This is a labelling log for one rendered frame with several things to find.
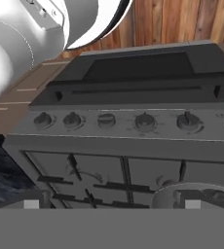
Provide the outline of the brown wooden cabinet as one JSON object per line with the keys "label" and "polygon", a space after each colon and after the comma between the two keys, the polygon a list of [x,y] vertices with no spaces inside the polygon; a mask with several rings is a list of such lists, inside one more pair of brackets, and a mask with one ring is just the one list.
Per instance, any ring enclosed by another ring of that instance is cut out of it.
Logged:
{"label": "brown wooden cabinet", "polygon": [[0,134],[6,135],[27,112],[28,105],[75,58],[64,53],[54,60],[36,66],[0,96]]}

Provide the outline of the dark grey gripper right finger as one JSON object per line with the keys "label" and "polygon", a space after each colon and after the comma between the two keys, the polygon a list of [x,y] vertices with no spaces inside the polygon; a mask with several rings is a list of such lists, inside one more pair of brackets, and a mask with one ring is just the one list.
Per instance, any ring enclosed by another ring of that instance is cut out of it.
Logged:
{"label": "dark grey gripper right finger", "polygon": [[173,193],[175,208],[185,209],[213,209],[224,208],[224,192],[205,189],[181,190]]}

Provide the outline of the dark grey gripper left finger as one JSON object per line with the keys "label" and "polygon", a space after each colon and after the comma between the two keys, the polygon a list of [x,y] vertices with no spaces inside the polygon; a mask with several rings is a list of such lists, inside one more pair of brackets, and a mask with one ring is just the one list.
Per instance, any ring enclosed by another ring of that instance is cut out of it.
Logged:
{"label": "dark grey gripper left finger", "polygon": [[49,191],[26,191],[10,200],[0,203],[0,208],[42,209],[49,208],[51,193]]}

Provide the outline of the pale grey round pot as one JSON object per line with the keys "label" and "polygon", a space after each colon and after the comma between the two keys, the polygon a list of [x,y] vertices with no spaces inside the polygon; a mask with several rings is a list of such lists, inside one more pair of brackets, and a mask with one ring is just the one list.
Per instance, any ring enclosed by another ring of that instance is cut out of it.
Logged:
{"label": "pale grey round pot", "polygon": [[205,184],[205,183],[173,184],[162,187],[153,194],[151,200],[151,207],[155,209],[185,209],[185,208],[175,208],[173,206],[174,203],[173,193],[175,191],[181,191],[181,190],[202,191],[205,189],[213,189],[224,192],[224,187],[213,184]]}

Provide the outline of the grey stove knob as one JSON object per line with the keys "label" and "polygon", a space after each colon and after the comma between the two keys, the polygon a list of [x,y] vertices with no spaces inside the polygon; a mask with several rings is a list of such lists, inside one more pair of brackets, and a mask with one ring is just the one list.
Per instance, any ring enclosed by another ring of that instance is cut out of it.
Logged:
{"label": "grey stove knob", "polygon": [[75,129],[83,124],[83,119],[77,113],[71,112],[63,119],[63,124],[68,129]]}
{"label": "grey stove knob", "polygon": [[185,111],[177,117],[176,125],[184,131],[197,131],[201,127],[201,120],[199,117],[189,111]]}
{"label": "grey stove knob", "polygon": [[34,119],[34,125],[38,129],[44,129],[53,124],[55,118],[46,112],[42,112],[38,117]]}
{"label": "grey stove knob", "polygon": [[151,131],[156,125],[156,120],[153,116],[144,112],[135,117],[134,124],[140,131]]}
{"label": "grey stove knob", "polygon": [[100,127],[112,127],[116,124],[116,118],[113,114],[101,114],[97,117],[97,123]]}

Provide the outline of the grey stove range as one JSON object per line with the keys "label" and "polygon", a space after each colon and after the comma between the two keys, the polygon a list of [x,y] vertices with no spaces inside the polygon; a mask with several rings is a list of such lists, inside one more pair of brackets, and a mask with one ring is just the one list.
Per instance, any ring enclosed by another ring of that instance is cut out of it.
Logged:
{"label": "grey stove range", "polygon": [[[185,111],[200,118],[197,131],[177,127]],[[33,121],[42,112],[55,120],[38,129]],[[80,127],[64,126],[71,112],[82,117]],[[156,120],[151,131],[135,127],[135,117],[144,112]],[[103,128],[97,117],[106,113],[115,116],[116,124]],[[153,194],[165,186],[224,187],[223,105],[29,108],[4,146],[58,208],[152,208]]]}

